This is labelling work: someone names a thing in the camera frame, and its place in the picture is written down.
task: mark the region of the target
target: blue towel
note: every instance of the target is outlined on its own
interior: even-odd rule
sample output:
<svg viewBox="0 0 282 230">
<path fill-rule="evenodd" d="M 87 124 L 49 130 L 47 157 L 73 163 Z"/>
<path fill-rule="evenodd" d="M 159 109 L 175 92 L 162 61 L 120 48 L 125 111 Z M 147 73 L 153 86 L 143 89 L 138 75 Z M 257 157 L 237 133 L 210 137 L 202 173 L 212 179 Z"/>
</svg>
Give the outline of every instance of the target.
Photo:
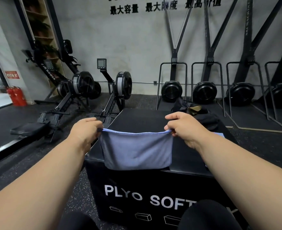
<svg viewBox="0 0 282 230">
<path fill-rule="evenodd" d="M 162 169 L 172 163 L 171 130 L 128 133 L 104 128 L 99 139 L 111 170 Z"/>
</svg>

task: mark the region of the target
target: person's right hand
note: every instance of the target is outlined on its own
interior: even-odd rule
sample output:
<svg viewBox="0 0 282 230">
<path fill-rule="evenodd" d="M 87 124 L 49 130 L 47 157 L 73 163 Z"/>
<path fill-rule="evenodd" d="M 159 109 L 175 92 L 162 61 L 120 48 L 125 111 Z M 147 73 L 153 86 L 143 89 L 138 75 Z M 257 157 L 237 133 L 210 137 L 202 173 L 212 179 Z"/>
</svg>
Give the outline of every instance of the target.
<svg viewBox="0 0 282 230">
<path fill-rule="evenodd" d="M 210 131 L 194 117 L 183 112 L 172 113 L 165 118 L 171 120 L 164 127 L 165 130 L 172 130 L 173 136 L 179 136 L 189 147 L 200 151 L 200 144 L 206 139 Z"/>
</svg>

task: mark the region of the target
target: display screen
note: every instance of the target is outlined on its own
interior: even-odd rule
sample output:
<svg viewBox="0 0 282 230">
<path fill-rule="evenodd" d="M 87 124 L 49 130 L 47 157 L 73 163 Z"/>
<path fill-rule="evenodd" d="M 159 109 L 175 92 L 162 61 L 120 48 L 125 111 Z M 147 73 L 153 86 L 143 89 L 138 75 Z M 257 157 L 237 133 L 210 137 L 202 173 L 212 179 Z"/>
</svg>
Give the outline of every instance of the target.
<svg viewBox="0 0 282 230">
<path fill-rule="evenodd" d="M 97 60 L 97 66 L 104 67 L 105 66 L 104 60 Z"/>
</svg>

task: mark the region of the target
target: leg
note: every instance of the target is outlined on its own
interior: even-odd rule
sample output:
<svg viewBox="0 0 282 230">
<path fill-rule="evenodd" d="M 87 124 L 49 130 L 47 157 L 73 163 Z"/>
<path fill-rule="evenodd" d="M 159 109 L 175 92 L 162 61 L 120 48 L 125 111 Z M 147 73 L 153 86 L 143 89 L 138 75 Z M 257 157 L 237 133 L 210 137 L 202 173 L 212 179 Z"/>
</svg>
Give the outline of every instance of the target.
<svg viewBox="0 0 282 230">
<path fill-rule="evenodd" d="M 189 207 L 177 228 L 178 230 L 242 230 L 233 215 L 221 204 L 201 200 Z"/>
<path fill-rule="evenodd" d="M 57 230 L 99 230 L 90 216 L 81 212 L 70 212 L 62 217 Z"/>
</svg>

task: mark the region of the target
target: red fire extinguisher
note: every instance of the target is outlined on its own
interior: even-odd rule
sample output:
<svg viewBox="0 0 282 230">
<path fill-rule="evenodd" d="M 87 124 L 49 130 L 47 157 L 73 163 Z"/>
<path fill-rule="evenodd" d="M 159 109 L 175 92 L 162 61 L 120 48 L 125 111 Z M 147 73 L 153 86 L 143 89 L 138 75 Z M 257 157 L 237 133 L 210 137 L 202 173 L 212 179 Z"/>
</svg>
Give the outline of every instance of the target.
<svg viewBox="0 0 282 230">
<path fill-rule="evenodd" d="M 17 101 L 19 102 L 19 106 L 27 106 L 23 91 L 19 87 L 14 87 L 13 88 L 15 97 Z"/>
<path fill-rule="evenodd" d="M 19 101 L 17 100 L 16 96 L 15 96 L 15 93 L 14 93 L 14 88 L 13 87 L 7 87 L 7 93 L 9 94 L 11 100 L 12 100 L 12 103 L 14 106 L 19 106 L 20 103 Z"/>
</svg>

